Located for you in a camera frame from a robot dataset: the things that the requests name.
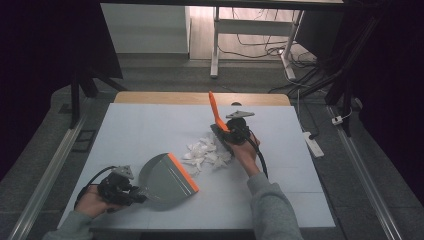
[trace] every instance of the gray sleeve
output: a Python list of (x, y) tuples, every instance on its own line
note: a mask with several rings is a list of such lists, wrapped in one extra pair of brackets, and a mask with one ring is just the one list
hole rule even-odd
[(303, 239), (293, 208), (277, 183), (271, 184), (261, 172), (250, 177), (247, 185), (253, 196), (256, 239)]
[(46, 233), (43, 240), (90, 240), (93, 238), (89, 231), (92, 220), (85, 214), (71, 211), (62, 226), (56, 231)]

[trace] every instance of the hand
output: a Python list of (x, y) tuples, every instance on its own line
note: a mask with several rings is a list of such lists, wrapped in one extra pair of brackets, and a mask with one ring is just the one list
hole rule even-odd
[(78, 202), (78, 205), (75, 207), (75, 211), (84, 213), (91, 218), (96, 218), (110, 208), (118, 210), (122, 207), (123, 206), (103, 201), (102, 197), (99, 195), (97, 186), (91, 185)]
[[(253, 134), (250, 134), (250, 139), (258, 146), (261, 143)], [(234, 156), (239, 160), (244, 170), (249, 177), (259, 173), (259, 168), (256, 166), (256, 150), (248, 142), (244, 142), (242, 145), (235, 145), (227, 143), (234, 152)]]

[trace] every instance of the wooden table edge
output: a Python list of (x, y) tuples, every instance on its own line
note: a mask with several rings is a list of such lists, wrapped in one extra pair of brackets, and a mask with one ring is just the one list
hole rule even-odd
[[(247, 106), (290, 106), (284, 94), (214, 93), (218, 105), (238, 102)], [(114, 103), (208, 105), (208, 93), (199, 92), (119, 92)]]

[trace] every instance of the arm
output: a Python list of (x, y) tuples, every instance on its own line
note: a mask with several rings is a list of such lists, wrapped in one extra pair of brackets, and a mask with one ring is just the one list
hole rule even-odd
[(118, 209), (121, 206), (109, 204), (102, 200), (97, 186), (90, 186), (79, 201), (74, 211), (69, 212), (62, 226), (44, 235), (43, 240), (89, 240), (93, 234), (90, 230), (91, 221), (107, 209)]
[[(260, 142), (253, 135), (253, 142)], [(293, 208), (276, 183), (271, 184), (256, 165), (256, 152), (250, 143), (232, 145), (249, 180), (247, 185), (252, 193), (251, 209), (256, 239), (303, 239)]]

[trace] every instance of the crumpled paper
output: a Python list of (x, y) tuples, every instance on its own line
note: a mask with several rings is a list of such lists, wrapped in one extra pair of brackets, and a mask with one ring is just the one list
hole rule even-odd
[(209, 133), (207, 137), (200, 138), (199, 142), (188, 144), (188, 153), (183, 156), (183, 163), (195, 166), (188, 172), (192, 176), (197, 176), (202, 171), (203, 163), (212, 164), (214, 168), (226, 167), (231, 160), (231, 153), (228, 151), (217, 151), (215, 145), (216, 137), (213, 133)]

